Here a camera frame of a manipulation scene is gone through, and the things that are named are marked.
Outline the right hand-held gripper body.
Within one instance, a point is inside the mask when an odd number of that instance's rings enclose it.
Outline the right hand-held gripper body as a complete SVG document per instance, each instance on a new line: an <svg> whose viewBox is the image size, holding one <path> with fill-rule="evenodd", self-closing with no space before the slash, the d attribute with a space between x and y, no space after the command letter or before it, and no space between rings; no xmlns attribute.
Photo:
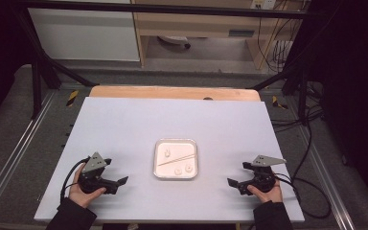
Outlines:
<svg viewBox="0 0 368 230"><path fill-rule="evenodd" d="M275 175L271 167L274 165L285 164L286 160L282 158L274 158L270 156L258 155L252 162L251 170L254 177L251 180L239 183L239 191L241 194L249 194L248 185L253 185L262 192L269 192L275 184Z"/></svg>

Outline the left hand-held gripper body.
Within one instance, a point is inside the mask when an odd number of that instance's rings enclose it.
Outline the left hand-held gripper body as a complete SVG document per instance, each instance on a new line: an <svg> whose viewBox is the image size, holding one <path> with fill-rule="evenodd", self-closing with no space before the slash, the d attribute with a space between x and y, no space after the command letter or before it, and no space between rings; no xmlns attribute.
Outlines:
<svg viewBox="0 0 368 230"><path fill-rule="evenodd" d="M89 157L79 177L80 188L84 193L90 194L100 188L106 188L105 194L117 193L117 182L102 178L106 166L108 165L97 152Z"/></svg>

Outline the thin wooden stick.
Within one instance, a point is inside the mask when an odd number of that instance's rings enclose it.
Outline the thin wooden stick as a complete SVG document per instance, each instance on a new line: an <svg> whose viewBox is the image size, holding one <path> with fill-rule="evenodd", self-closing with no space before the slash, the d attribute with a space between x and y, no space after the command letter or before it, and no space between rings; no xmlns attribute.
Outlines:
<svg viewBox="0 0 368 230"><path fill-rule="evenodd" d="M176 158L174 160L170 160L170 161L158 164L157 166L163 166L163 165L167 165L167 164L171 164L171 163L175 163L175 162L179 162L179 161L183 161L183 160L187 160L187 159L191 159L191 158L195 158L195 157L196 156L194 154L186 155L186 156L183 156L183 157Z"/></svg>

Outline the square metal tray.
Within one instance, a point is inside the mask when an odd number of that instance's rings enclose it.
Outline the square metal tray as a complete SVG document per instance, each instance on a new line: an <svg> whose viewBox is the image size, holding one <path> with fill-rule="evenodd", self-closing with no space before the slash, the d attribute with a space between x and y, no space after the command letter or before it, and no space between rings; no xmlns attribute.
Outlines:
<svg viewBox="0 0 368 230"><path fill-rule="evenodd" d="M171 152L170 157L165 157L165 150L169 149ZM157 166L158 164L174 160L179 157L194 154L195 158ZM193 166L191 172L186 172L186 165ZM182 170L181 175L175 175L174 170L180 168ZM198 161L197 161L197 145L192 139L160 139L155 144L154 160L153 160L153 173L159 179L165 180L191 180L197 176L198 173Z"/></svg>

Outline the person's right hand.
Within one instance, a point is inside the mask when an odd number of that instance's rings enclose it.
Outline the person's right hand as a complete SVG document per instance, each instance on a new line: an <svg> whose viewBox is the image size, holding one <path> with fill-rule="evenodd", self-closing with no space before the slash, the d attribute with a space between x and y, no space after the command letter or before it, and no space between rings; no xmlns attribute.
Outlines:
<svg viewBox="0 0 368 230"><path fill-rule="evenodd" d="M279 203L283 201L280 181L278 179L275 180L275 184L269 192L264 193L253 185L248 185L247 190L256 196L261 203L267 203L269 201Z"/></svg>

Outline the person's left hand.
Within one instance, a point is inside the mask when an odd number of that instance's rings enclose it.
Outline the person's left hand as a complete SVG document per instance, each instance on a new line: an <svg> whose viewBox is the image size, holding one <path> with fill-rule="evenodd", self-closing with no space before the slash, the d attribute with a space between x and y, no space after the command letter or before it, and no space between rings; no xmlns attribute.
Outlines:
<svg viewBox="0 0 368 230"><path fill-rule="evenodd" d="M70 186L68 197L80 207L87 208L94 199L98 198L106 191L106 188L97 189L90 194L84 193L79 184L79 177L84 166L85 164L82 163L78 170L75 172L73 184Z"/></svg>

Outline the white table board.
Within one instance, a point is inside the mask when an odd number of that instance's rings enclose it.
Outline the white table board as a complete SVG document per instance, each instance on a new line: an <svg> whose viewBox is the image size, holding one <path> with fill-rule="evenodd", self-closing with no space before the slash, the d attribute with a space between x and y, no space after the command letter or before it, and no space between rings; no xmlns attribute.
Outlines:
<svg viewBox="0 0 368 230"><path fill-rule="evenodd" d="M154 175L155 144L164 138L195 141L195 178ZM104 178L127 180L116 194L91 203L99 222L250 222L259 199L241 195L227 181L251 178L242 165L258 155L282 155L262 102L88 97L35 219L54 216L65 176L94 152L112 161Z"/></svg>

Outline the yellow black striped tape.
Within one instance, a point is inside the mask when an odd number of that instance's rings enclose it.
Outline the yellow black striped tape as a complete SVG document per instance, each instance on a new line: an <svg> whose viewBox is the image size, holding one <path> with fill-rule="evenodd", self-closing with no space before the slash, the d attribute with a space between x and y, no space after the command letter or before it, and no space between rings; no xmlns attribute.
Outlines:
<svg viewBox="0 0 368 230"><path fill-rule="evenodd" d="M279 103L278 98L276 96L272 96L272 105L274 107L280 107L282 109L288 109L286 104Z"/></svg>
<svg viewBox="0 0 368 230"><path fill-rule="evenodd" d="M67 100L66 106L72 106L78 94L79 94L79 90L72 91Z"/></svg>

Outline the wooden table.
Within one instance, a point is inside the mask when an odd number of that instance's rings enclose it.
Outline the wooden table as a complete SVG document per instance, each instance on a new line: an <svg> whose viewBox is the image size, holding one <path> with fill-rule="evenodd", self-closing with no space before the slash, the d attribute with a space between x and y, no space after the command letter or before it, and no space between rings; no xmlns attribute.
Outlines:
<svg viewBox="0 0 368 230"><path fill-rule="evenodd" d="M259 102L256 90L208 87L97 85L90 97Z"/></svg>

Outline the white cabinet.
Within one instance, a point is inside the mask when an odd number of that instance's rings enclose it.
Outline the white cabinet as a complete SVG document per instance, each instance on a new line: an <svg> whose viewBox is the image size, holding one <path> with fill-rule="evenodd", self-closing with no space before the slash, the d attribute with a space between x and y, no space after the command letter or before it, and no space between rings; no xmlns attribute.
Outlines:
<svg viewBox="0 0 368 230"><path fill-rule="evenodd" d="M29 13L51 58L140 60L131 12L29 9Z"/></svg>

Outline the white chair base with caster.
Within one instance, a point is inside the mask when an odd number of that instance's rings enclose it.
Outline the white chair base with caster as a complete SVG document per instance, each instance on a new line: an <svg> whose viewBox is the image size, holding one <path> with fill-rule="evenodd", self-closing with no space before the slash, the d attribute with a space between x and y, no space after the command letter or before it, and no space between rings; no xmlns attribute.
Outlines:
<svg viewBox="0 0 368 230"><path fill-rule="evenodd" d="M191 48L191 44L185 36L160 36L160 39L174 45L182 45L185 49Z"/></svg>

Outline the light wooden desk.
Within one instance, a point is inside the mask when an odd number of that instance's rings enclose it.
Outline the light wooden desk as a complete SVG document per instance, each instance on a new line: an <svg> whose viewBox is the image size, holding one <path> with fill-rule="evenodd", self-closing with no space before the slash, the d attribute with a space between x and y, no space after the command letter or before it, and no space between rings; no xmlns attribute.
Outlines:
<svg viewBox="0 0 368 230"><path fill-rule="evenodd" d="M252 0L131 0L133 4L193 6L251 9ZM298 0L276 0L273 10L299 11ZM255 67L263 68L269 50L276 41L291 42L296 37L301 21L298 19L246 18L213 15L139 13L133 15L139 57L146 62L149 39L152 36L233 37L246 41Z"/></svg>

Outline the aluminium floor rail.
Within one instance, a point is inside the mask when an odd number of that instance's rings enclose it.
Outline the aluminium floor rail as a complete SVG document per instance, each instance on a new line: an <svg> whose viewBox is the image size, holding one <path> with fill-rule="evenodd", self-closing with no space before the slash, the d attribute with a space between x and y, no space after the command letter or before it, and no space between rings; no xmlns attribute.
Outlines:
<svg viewBox="0 0 368 230"><path fill-rule="evenodd" d="M5 190L5 187L7 186L9 180L12 177L12 174L14 170L16 169L18 163L20 162L24 152L30 145L31 141L33 140L33 137L35 136L35 133L37 129L39 128L41 122L45 118L45 115L50 108L53 98L56 95L56 90L50 90L46 96L44 97L42 108L37 113L36 117L34 119L31 119L29 122L26 130L22 134L20 140L16 144L14 150L12 151L8 161L4 165L3 169L0 172L0 196Z"/></svg>
<svg viewBox="0 0 368 230"><path fill-rule="evenodd" d="M355 230L355 225L347 211L344 202L336 188L334 181L326 168L324 161L311 139L310 131L307 126L299 127L301 135L304 138L305 144L308 146L308 156L318 177L321 187L331 203L333 216L340 230Z"/></svg>

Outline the black metal frame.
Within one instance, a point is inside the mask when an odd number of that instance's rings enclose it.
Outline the black metal frame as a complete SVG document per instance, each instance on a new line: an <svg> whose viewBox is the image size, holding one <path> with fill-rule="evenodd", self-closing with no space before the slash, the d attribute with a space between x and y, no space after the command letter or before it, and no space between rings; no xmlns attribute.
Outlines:
<svg viewBox="0 0 368 230"><path fill-rule="evenodd" d="M93 11L93 12L139 12L139 13L164 13L164 14L194 14L232 17L257 17L257 18L286 18L286 19L317 19L322 14L308 11L275 11L275 10L242 10L235 8L193 7L193 6L171 6L171 5L149 5L149 4L123 4L123 3L101 3L81 1L54 1L54 0L14 0L11 9L15 18L29 43L32 45L34 60L32 61L33 92L34 92L34 114L33 119L42 109L41 80L53 89L61 87L55 69L64 73L71 79L84 86L96 86L96 83L84 79L75 74L65 66L54 61L42 48L37 37L37 32L30 20L27 19L27 9L50 9L71 11Z"/></svg>

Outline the wall power socket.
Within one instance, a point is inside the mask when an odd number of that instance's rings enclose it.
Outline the wall power socket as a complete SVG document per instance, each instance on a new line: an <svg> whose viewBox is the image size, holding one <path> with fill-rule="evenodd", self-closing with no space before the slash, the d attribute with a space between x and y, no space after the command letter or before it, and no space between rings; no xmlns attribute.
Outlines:
<svg viewBox="0 0 368 230"><path fill-rule="evenodd" d="M256 10L273 10L276 0L252 0L251 9Z"/></svg>

